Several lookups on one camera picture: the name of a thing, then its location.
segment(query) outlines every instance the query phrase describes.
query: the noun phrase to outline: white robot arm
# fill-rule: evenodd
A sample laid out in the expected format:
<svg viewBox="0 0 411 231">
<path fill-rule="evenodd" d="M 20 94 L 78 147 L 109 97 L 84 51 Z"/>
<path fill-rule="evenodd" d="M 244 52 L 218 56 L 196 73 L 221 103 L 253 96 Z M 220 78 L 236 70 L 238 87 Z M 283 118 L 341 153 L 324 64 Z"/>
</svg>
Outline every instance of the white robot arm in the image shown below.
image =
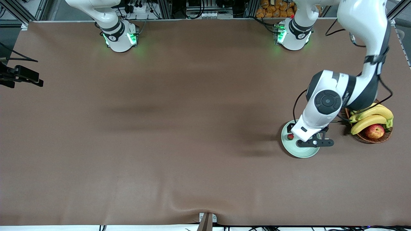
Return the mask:
<svg viewBox="0 0 411 231">
<path fill-rule="evenodd" d="M 307 106 L 291 129 L 306 142 L 325 128 L 342 107 L 361 110 L 375 100 L 378 79 L 388 52 L 390 24 L 387 0 L 342 0 L 337 18 L 341 26 L 364 41 L 367 54 L 360 76 L 324 70 L 314 75 L 307 89 Z"/>
<path fill-rule="evenodd" d="M 115 52 L 125 52 L 137 45 L 136 26 L 120 20 L 111 7 L 121 0 L 66 0 L 71 7 L 77 8 L 92 17 L 103 31 L 107 45 Z"/>
<path fill-rule="evenodd" d="M 319 11 L 316 5 L 337 5 L 340 0 L 294 0 L 297 12 L 294 18 L 280 22 L 285 33 L 277 35 L 277 42 L 291 51 L 300 50 L 308 42 Z"/>
</svg>

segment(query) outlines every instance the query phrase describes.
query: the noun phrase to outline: yellow banana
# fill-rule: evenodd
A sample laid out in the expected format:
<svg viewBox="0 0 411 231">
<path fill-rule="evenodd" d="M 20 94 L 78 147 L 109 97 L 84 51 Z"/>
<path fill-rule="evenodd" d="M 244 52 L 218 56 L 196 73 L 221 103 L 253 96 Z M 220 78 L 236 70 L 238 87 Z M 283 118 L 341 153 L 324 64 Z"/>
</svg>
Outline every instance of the yellow banana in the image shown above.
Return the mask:
<svg viewBox="0 0 411 231">
<path fill-rule="evenodd" d="M 385 117 L 385 119 L 387 119 L 388 123 L 387 123 L 387 127 L 391 127 L 392 123 L 393 123 L 393 119 L 394 119 L 394 115 L 393 113 L 386 108 L 385 106 L 378 104 L 377 106 L 368 109 L 364 112 L 361 112 L 360 114 L 355 114 L 352 115 L 350 117 L 350 123 L 355 123 L 358 122 L 360 120 L 363 120 L 366 117 L 369 117 L 371 115 L 381 115 L 383 117 Z"/>
<path fill-rule="evenodd" d="M 376 105 L 377 103 L 372 103 L 369 107 L 372 107 L 372 106 L 374 106 L 374 105 Z M 358 111 L 351 111 L 351 115 L 354 115 L 354 114 L 356 114 Z"/>
<path fill-rule="evenodd" d="M 355 135 L 365 129 L 366 127 L 373 125 L 373 124 L 384 124 L 386 125 L 387 119 L 383 117 L 382 115 L 371 115 L 363 120 L 358 121 L 352 128 L 351 128 L 351 134 Z"/>
</svg>

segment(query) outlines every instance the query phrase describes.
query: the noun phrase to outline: brown table cover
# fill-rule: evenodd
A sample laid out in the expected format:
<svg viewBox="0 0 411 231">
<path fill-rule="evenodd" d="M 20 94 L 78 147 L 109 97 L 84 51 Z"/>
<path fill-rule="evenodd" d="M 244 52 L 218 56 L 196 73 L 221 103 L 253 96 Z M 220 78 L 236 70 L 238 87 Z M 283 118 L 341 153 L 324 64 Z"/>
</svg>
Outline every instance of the brown table cover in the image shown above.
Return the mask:
<svg viewBox="0 0 411 231">
<path fill-rule="evenodd" d="M 39 63 L 9 66 L 44 87 L 0 88 L 0 224 L 411 225 L 411 76 L 394 30 L 391 139 L 331 124 L 335 145 L 312 158 L 281 145 L 315 73 L 362 69 L 365 49 L 325 37 L 331 23 L 292 52 L 253 20 L 148 22 L 126 53 L 93 23 L 30 23 L 15 49 Z"/>
</svg>

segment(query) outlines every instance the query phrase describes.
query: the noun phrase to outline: fruit basket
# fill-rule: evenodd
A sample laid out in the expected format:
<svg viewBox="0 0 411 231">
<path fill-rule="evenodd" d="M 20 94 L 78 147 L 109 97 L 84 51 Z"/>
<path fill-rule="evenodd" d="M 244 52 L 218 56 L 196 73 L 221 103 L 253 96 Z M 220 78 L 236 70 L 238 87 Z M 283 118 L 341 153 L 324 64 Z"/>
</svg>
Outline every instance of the fruit basket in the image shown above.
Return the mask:
<svg viewBox="0 0 411 231">
<path fill-rule="evenodd" d="M 351 116 L 351 111 L 348 108 L 345 108 L 345 116 L 347 117 L 347 119 L 350 118 L 350 116 Z M 357 133 L 357 135 L 355 137 L 359 138 L 360 141 L 365 141 L 366 143 L 382 143 L 382 142 L 387 141 L 391 137 L 392 133 L 393 133 L 393 128 L 390 127 L 389 129 L 386 129 L 384 135 L 381 138 L 378 138 L 378 139 L 368 138 L 365 135 L 364 131 L 361 131 L 361 132 Z"/>
</svg>

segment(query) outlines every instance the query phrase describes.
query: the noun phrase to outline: red apple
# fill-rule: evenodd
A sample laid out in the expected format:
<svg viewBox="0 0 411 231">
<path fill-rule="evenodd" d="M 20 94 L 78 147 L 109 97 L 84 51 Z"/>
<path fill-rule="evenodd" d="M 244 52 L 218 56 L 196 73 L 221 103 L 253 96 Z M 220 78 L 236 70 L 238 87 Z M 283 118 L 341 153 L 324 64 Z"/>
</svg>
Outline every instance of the red apple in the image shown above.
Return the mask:
<svg viewBox="0 0 411 231">
<path fill-rule="evenodd" d="M 383 128 L 383 126 L 379 124 L 373 124 L 365 129 L 365 135 L 370 139 L 381 138 L 384 135 L 384 133 L 385 129 Z"/>
</svg>

